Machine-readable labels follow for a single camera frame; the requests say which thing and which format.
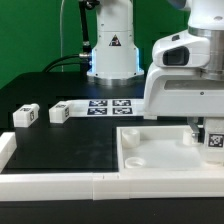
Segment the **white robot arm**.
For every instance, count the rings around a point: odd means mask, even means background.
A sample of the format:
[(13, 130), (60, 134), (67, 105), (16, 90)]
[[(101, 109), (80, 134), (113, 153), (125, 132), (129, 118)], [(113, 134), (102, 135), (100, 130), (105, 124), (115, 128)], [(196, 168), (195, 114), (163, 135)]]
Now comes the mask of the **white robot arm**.
[[(185, 117), (193, 135), (203, 119), (205, 142), (224, 136), (224, 0), (168, 0), (188, 10), (188, 28), (154, 44), (146, 74), (144, 117)], [(105, 85), (139, 77), (132, 0), (99, 0), (98, 41), (87, 77)]]

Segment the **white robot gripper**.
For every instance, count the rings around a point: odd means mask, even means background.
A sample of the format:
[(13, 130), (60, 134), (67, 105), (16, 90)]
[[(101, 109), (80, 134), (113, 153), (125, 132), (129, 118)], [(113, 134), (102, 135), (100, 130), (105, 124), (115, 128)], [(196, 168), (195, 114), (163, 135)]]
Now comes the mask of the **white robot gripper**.
[(144, 90), (144, 118), (188, 117), (198, 141), (197, 117), (224, 117), (224, 81), (200, 77), (197, 69), (161, 68), (151, 64)]

